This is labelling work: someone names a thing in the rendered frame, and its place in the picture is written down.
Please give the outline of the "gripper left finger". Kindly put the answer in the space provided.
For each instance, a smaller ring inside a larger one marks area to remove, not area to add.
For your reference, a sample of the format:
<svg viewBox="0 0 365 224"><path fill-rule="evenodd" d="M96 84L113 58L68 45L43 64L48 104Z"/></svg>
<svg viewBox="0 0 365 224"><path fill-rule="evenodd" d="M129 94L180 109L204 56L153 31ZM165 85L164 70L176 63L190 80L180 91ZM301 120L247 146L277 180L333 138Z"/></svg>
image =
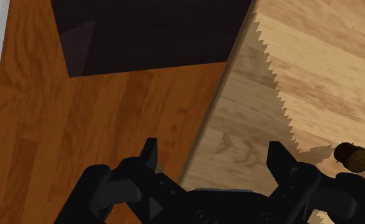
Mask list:
<svg viewBox="0 0 365 224"><path fill-rule="evenodd" d="M126 203L142 224L149 224L186 191L164 173L156 173L157 139L148 138L138 157L117 168L86 168L54 224L106 224L115 204Z"/></svg>

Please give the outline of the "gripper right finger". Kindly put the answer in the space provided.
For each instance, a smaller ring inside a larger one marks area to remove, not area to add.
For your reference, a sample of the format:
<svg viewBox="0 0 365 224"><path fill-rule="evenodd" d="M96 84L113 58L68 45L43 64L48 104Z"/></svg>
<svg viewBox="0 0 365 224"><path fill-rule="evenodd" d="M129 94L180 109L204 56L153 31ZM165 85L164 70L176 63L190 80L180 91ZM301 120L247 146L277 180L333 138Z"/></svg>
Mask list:
<svg viewBox="0 0 365 224"><path fill-rule="evenodd" d="M278 183L269 196L277 224L306 224L314 210L334 224L365 224L365 178L340 172L335 178L298 162L279 141L269 143L266 165Z"/></svg>

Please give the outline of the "dark brown cylinder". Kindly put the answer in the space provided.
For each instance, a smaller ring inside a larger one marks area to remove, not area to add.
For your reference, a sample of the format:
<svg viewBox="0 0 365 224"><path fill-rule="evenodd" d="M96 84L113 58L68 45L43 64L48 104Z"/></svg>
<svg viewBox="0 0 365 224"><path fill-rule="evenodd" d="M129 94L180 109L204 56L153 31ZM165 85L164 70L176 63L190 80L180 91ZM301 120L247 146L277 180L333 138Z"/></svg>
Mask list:
<svg viewBox="0 0 365 224"><path fill-rule="evenodd" d="M333 155L350 172L365 171L365 148L352 143L340 143L335 147Z"/></svg>

